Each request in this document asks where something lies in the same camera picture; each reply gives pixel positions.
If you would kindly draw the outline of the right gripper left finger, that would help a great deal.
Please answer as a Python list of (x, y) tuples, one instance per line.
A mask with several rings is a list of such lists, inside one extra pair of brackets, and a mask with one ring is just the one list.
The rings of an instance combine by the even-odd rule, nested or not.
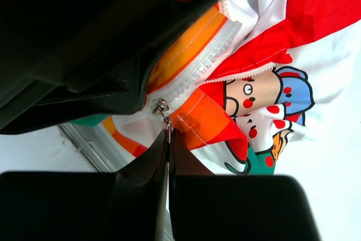
[(165, 168), (168, 150), (168, 131), (163, 129), (147, 150), (118, 170), (117, 174), (133, 186), (144, 186)]

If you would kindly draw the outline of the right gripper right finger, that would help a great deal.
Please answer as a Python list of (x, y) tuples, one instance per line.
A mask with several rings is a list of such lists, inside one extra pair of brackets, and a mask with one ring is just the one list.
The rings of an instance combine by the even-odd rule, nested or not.
[(173, 129), (169, 143), (170, 175), (213, 175), (213, 173), (188, 149), (181, 132)]

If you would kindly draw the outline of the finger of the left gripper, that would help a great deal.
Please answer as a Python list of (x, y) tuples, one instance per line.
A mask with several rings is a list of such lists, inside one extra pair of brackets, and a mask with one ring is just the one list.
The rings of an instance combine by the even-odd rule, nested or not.
[(1, 0), (1, 133), (144, 105), (161, 55), (218, 0)]

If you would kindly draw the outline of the colourful children's zip jacket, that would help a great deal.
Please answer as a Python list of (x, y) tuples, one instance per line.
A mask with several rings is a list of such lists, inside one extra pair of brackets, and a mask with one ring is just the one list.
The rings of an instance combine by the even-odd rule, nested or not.
[(360, 0), (219, 0), (155, 66), (144, 107), (75, 121), (127, 160), (167, 125), (215, 174), (273, 174), (325, 131), (360, 52)]

